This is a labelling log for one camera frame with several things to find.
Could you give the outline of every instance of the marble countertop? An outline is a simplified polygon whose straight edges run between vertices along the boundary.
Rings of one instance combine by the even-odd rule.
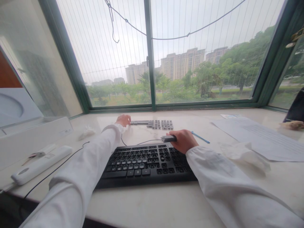
[[[186,111],[158,111],[129,113],[132,120],[172,120],[174,130],[192,130],[206,140],[196,138],[199,145],[221,153],[219,142],[237,143],[231,136],[210,123],[222,119],[220,114],[241,114],[270,129],[304,143],[304,132],[280,128],[284,113],[265,109],[213,109]],[[76,141],[86,125],[100,133],[110,123],[115,122],[119,113],[88,114],[72,119],[74,132],[56,142],[58,146],[68,145],[74,151],[94,136]],[[150,139],[159,139],[166,130],[147,128],[145,125],[128,126],[123,133],[127,145],[135,145]],[[53,165],[27,184],[11,192],[24,197],[42,178],[57,168],[65,159]],[[10,175],[24,161],[19,161],[0,172],[1,185],[11,182]],[[271,171],[264,174],[249,164],[236,163],[257,185],[274,194],[288,204],[296,214],[304,218],[304,163],[269,162]],[[41,201],[48,192],[52,176],[38,185],[28,196]],[[225,227],[218,215],[204,198],[198,182],[184,182],[96,190],[88,206],[87,218],[115,227]]]

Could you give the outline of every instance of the white remote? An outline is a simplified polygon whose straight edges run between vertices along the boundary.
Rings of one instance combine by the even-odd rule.
[[[14,173],[11,178],[17,185],[24,185],[35,176],[42,173],[44,170],[51,167],[53,164],[60,161],[62,158],[66,157],[72,152],[72,147],[62,146],[57,150],[54,150],[44,157],[34,161],[33,163],[22,167],[16,173]]]

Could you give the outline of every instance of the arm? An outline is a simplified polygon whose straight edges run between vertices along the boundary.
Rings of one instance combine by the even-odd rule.
[[[50,191],[20,227],[82,227],[92,192],[129,120],[128,115],[118,117],[75,154],[52,178]]]
[[[172,145],[186,154],[209,204],[226,227],[304,227],[304,221],[280,199],[253,183],[236,165],[199,146],[191,132],[172,131]]]

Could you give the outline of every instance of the paper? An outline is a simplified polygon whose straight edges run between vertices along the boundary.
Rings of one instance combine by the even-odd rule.
[[[213,123],[241,143],[271,161],[304,162],[304,145],[245,117],[216,120]]]
[[[242,115],[240,115],[240,114],[234,114],[234,115],[221,114],[221,116],[222,116],[223,118],[225,118],[225,119],[242,117]]]

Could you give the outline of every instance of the hand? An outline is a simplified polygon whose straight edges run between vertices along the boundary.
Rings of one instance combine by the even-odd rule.
[[[115,122],[116,124],[120,124],[123,127],[126,127],[127,125],[131,124],[131,116],[122,114],[119,116]]]
[[[171,144],[183,154],[186,154],[191,148],[198,146],[197,141],[188,130],[170,131],[169,133],[166,133],[166,135],[176,136],[177,141],[171,142]]]

